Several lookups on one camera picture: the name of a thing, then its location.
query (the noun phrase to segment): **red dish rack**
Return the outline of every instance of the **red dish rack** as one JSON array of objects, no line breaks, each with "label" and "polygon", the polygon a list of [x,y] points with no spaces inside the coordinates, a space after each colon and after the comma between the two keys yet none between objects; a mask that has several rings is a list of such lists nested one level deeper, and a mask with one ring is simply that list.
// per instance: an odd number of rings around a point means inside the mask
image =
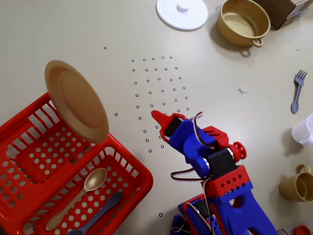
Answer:
[{"label": "red dish rack", "polygon": [[[93,170],[105,183],[85,194],[52,231],[49,219],[82,189]],[[153,185],[150,171],[111,134],[102,144],[76,135],[61,119],[48,93],[0,127],[0,225],[10,235],[65,235],[83,227],[117,191],[123,199],[88,235],[110,235]]]}]

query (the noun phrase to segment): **beige mug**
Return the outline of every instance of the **beige mug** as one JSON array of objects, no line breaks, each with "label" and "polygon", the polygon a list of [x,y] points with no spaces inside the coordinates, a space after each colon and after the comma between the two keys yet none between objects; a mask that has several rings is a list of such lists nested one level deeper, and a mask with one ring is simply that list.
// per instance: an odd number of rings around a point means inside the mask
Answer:
[{"label": "beige mug", "polygon": [[287,200],[297,202],[313,201],[313,175],[309,166],[300,164],[296,174],[283,180],[279,185],[280,194]]}]

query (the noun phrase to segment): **table surface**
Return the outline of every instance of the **table surface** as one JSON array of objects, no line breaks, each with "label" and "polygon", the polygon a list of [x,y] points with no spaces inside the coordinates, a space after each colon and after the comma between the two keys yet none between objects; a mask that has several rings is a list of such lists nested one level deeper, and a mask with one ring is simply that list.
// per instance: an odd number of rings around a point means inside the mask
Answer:
[{"label": "table surface", "polygon": [[[117,235],[169,234],[177,205],[202,193],[200,183],[171,180],[172,171],[190,166],[159,139],[152,109],[180,110],[189,118],[203,111],[200,127],[213,125],[231,142],[243,143],[248,155],[240,163],[277,229],[313,219],[313,204],[288,202],[278,192],[279,182],[298,164],[312,164],[313,149],[295,143],[291,128],[312,114],[313,10],[271,30],[262,48],[247,49],[230,45],[217,32],[222,0],[204,2],[208,20],[193,32],[168,27],[154,1],[0,2],[0,124],[46,92],[47,62],[64,60],[99,94],[110,132],[152,172],[151,192]],[[299,70],[309,74],[294,115],[290,105]]]}]

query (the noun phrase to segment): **gray fork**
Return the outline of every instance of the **gray fork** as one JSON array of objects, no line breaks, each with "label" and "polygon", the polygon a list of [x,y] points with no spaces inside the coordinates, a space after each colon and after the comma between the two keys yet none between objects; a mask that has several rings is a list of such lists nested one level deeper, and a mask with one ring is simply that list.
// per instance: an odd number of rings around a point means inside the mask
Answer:
[{"label": "gray fork", "polygon": [[305,71],[300,70],[299,73],[296,75],[294,81],[295,83],[298,84],[298,89],[297,89],[297,94],[295,95],[294,101],[291,104],[291,111],[293,114],[297,113],[299,110],[299,97],[300,97],[300,92],[301,92],[301,88],[304,85],[304,79],[305,76],[308,73],[305,73]]}]

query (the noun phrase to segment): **cardboard box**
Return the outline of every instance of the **cardboard box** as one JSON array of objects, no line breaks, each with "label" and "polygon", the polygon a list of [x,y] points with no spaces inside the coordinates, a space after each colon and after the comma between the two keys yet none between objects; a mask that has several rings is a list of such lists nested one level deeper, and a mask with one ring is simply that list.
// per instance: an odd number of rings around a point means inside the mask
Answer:
[{"label": "cardboard box", "polygon": [[313,0],[254,0],[268,13],[271,24],[280,29],[292,23],[296,14],[307,11]]},{"label": "cardboard box", "polygon": [[308,8],[299,11],[291,16],[288,16],[287,19],[285,20],[285,22],[279,27],[279,28],[283,28],[289,24],[292,24],[293,22],[296,22],[297,20],[299,20],[301,17],[304,16],[304,14],[308,11]]}]

